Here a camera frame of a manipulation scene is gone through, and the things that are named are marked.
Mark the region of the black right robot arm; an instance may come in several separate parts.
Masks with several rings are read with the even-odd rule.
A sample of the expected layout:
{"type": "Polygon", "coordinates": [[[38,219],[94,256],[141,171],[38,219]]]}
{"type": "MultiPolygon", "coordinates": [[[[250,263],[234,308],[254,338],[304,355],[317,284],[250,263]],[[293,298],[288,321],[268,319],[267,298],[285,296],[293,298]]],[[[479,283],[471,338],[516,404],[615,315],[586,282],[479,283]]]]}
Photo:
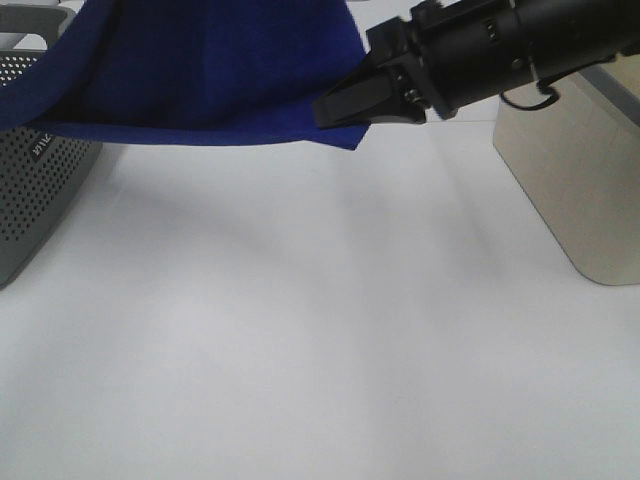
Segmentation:
{"type": "Polygon", "coordinates": [[[313,102],[319,128],[448,120],[530,83],[543,109],[563,77],[639,52],[636,1],[423,1],[410,14],[368,30],[362,62],[313,102]]]}

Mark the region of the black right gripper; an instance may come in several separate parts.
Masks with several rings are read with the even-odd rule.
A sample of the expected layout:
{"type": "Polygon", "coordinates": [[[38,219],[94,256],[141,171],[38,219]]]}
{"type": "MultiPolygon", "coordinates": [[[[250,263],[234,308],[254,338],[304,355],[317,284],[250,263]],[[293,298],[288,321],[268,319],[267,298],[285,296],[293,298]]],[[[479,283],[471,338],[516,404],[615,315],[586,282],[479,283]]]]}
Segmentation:
{"type": "Polygon", "coordinates": [[[534,80],[515,1],[423,1],[367,33],[364,62],[312,103],[315,125],[421,125],[534,80]]]}

